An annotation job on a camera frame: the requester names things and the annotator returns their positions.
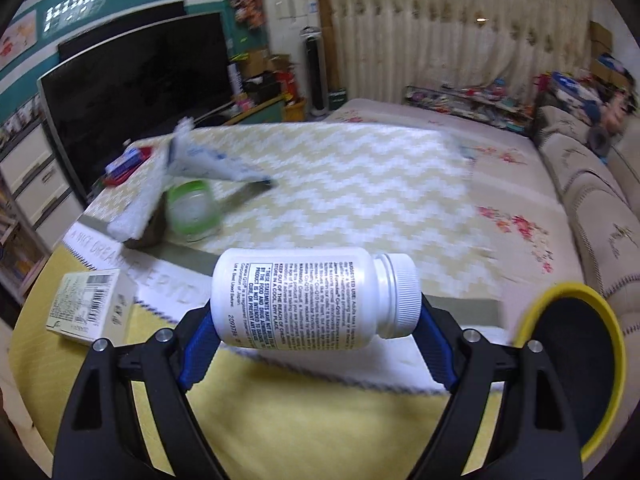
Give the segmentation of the large black television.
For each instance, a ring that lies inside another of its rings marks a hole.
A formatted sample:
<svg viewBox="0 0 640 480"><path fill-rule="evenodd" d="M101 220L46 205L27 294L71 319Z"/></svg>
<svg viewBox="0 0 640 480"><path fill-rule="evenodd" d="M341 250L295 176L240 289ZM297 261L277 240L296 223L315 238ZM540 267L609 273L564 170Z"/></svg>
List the large black television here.
<svg viewBox="0 0 640 480"><path fill-rule="evenodd" d="M124 32L42 75L51 139L78 200L88 200L125 142L227 106L228 65L220 14L200 13Z"/></svg>

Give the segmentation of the black tower fan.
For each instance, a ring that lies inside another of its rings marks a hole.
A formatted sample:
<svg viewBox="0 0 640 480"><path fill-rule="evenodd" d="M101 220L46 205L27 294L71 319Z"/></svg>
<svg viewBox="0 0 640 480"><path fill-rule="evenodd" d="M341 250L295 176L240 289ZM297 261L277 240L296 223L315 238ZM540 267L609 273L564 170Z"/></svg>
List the black tower fan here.
<svg viewBox="0 0 640 480"><path fill-rule="evenodd" d="M307 26L300 31L307 66L310 114L321 117L329 110L326 57L321 29Z"/></svg>

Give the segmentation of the low toy shelf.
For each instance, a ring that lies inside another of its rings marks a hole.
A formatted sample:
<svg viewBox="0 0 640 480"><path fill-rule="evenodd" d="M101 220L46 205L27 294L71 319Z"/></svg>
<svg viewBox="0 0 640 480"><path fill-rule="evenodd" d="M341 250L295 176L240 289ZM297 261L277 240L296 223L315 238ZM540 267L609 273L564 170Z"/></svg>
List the low toy shelf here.
<svg viewBox="0 0 640 480"><path fill-rule="evenodd" d="M533 121L532 108L508 96L502 78L487 86L459 89L446 84L438 89L407 86L404 103L518 134L525 134Z"/></svg>

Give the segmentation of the beige embroidered curtain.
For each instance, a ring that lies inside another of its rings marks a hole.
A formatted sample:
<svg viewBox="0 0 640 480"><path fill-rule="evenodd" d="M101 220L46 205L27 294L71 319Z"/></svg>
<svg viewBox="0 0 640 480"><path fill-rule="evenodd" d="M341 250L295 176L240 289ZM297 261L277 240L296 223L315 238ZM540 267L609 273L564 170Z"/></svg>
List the beige embroidered curtain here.
<svg viewBox="0 0 640 480"><path fill-rule="evenodd" d="M528 103L543 73L588 63L591 0L329 0L352 99L398 103L408 86L484 87Z"/></svg>

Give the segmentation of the yellow green tv stand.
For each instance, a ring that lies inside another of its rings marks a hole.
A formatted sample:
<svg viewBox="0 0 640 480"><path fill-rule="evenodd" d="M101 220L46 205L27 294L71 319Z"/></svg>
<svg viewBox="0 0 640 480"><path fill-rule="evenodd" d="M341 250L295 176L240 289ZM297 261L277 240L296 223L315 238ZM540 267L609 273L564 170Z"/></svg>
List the yellow green tv stand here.
<svg viewBox="0 0 640 480"><path fill-rule="evenodd" d="M270 124L270 122L283 122L284 96L278 96L272 100L254 106L239 115L227 120L225 126Z"/></svg>

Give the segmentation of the yellow rimmed trash bin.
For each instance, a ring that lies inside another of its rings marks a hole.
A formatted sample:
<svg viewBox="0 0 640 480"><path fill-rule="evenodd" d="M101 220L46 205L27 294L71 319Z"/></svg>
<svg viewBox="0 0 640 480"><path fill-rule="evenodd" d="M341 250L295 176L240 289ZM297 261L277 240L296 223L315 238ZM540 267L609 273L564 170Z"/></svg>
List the yellow rimmed trash bin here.
<svg viewBox="0 0 640 480"><path fill-rule="evenodd" d="M585 462L604 442L627 378L624 336L616 315L593 288L564 282L548 288L521 316L513 342L539 341L572 410Z"/></svg>

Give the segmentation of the beige sofa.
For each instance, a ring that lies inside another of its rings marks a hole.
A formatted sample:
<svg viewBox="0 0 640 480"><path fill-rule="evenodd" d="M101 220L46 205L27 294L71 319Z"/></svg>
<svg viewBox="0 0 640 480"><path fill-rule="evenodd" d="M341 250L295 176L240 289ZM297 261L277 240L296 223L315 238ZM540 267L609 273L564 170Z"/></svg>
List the beige sofa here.
<svg viewBox="0 0 640 480"><path fill-rule="evenodd" d="M533 139L572 229L585 283L621 318L639 314L639 148L553 106Z"/></svg>

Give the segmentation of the white foam net sleeve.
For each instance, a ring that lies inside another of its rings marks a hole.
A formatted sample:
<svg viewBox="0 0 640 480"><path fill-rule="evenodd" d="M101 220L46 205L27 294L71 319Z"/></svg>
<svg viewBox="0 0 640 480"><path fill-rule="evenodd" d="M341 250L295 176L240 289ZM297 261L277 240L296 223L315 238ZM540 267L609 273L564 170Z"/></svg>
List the white foam net sleeve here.
<svg viewBox="0 0 640 480"><path fill-rule="evenodd" d="M107 226L107 232L119 243L140 240L146 225L164 192L168 177L193 177L194 172L185 162L176 162L171 149L176 141L186 140L194 127L192 117L183 117L163 145L154 146L151 157L142 165L143 178L137 193L127 207Z"/></svg>

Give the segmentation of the white blue plastic pouch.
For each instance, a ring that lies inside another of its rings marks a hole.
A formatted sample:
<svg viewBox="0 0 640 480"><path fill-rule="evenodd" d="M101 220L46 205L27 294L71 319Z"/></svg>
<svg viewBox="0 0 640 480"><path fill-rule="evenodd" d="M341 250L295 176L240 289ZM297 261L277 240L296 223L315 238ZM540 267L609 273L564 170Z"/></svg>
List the white blue plastic pouch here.
<svg viewBox="0 0 640 480"><path fill-rule="evenodd" d="M166 171L174 177L194 179L247 183L271 181L265 171L239 157L183 138L170 141Z"/></svg>

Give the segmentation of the floral floor mattress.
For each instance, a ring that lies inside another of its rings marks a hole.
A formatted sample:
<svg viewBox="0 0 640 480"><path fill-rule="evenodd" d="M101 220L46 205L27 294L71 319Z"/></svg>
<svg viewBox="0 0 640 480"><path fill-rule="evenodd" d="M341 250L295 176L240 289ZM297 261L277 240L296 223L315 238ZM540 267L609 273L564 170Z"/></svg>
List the floral floor mattress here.
<svg viewBox="0 0 640 480"><path fill-rule="evenodd" d="M525 136L432 110L365 99L347 102L329 120L433 129L456 139L471 166L470 194L494 248L507 314L524 312L555 284L582 280L564 208Z"/></svg>

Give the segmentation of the small white green box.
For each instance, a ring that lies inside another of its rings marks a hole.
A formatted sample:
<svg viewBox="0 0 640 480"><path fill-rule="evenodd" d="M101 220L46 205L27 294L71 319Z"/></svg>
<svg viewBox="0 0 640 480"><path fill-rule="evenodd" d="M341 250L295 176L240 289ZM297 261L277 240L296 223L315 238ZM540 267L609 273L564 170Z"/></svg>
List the small white green box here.
<svg viewBox="0 0 640 480"><path fill-rule="evenodd" d="M81 344L106 338L121 346L137 291L137 283L123 270L66 273L52 301L46 329Z"/></svg>

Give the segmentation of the blue tissue pack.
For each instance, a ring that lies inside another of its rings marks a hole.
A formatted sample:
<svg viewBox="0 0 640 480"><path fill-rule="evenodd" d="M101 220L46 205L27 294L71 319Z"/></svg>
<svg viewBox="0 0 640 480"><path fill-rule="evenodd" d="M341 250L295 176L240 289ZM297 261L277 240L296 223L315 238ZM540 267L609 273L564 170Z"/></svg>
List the blue tissue pack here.
<svg viewBox="0 0 640 480"><path fill-rule="evenodd" d="M127 148L119 157L105 167L103 183L114 188L126 182L132 174L152 155L150 146Z"/></svg>

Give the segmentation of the pile of plush toys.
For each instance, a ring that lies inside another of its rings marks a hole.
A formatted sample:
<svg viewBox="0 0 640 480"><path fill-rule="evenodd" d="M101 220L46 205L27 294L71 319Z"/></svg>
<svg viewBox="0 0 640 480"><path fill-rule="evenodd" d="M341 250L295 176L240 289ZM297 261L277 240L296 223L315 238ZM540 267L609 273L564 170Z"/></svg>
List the pile of plush toys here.
<svg viewBox="0 0 640 480"><path fill-rule="evenodd" d="M606 159L637 109L634 88L634 76L608 52L593 58L582 78L553 72L539 109L540 134L565 134Z"/></svg>

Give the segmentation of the stacked cardboard boxes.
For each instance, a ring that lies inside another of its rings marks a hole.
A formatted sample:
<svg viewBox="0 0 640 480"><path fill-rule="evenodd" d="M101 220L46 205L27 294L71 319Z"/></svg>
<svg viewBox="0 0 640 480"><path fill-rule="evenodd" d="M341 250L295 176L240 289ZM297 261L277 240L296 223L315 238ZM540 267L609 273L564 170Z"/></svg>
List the stacked cardboard boxes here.
<svg viewBox="0 0 640 480"><path fill-rule="evenodd" d="M591 21L589 24L590 72L594 78L605 84L626 87L626 68L614 58L612 32L601 24Z"/></svg>

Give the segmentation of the chevron patterned table cloth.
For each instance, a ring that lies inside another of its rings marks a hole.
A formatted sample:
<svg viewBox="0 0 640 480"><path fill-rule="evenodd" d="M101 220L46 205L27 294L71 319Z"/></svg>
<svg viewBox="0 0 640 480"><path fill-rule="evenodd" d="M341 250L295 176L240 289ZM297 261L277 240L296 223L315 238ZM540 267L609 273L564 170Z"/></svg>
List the chevron patterned table cloth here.
<svg viewBox="0 0 640 480"><path fill-rule="evenodd" d="M470 164L435 130L348 122L198 128L191 139L258 166L269 184L213 182L221 222L150 254L201 273L224 250L357 246L413 258L434 306L503 322L499 273L472 203Z"/></svg>

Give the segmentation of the white tower air conditioner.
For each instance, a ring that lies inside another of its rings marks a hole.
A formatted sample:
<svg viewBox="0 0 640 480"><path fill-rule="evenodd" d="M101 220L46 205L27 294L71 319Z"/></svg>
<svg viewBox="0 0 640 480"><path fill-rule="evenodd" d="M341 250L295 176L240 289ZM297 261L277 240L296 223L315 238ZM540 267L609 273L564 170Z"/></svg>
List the white tower air conditioner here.
<svg viewBox="0 0 640 480"><path fill-rule="evenodd" d="M309 84L300 31L320 27L319 0L264 0L269 50L287 55L295 74L299 95L307 101Z"/></svg>

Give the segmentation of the white pill bottle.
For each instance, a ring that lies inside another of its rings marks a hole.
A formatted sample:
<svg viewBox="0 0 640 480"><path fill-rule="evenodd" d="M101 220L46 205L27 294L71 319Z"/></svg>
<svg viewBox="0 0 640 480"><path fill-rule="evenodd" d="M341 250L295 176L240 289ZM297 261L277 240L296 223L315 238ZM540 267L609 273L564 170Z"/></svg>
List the white pill bottle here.
<svg viewBox="0 0 640 480"><path fill-rule="evenodd" d="M410 335L421 302L418 270L405 254L231 248L214 267L209 305L229 346L349 351Z"/></svg>

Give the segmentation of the artificial flower bouquet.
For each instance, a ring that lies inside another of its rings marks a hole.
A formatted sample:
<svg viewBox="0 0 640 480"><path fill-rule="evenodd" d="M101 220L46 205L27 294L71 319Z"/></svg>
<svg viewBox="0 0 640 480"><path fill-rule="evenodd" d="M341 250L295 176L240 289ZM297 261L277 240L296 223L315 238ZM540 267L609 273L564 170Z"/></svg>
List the artificial flower bouquet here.
<svg viewBox="0 0 640 480"><path fill-rule="evenodd" d="M228 0L237 23L254 30L265 23L262 0Z"/></svg>

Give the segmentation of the white drawer cabinet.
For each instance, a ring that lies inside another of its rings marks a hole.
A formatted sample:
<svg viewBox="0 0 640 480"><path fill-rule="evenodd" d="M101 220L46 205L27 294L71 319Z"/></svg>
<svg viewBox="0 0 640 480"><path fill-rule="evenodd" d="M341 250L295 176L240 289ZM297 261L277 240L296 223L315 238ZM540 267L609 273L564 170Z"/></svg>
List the white drawer cabinet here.
<svg viewBox="0 0 640 480"><path fill-rule="evenodd" d="M53 252L85 207L49 142L42 118L2 148L1 177L20 219L39 244Z"/></svg>

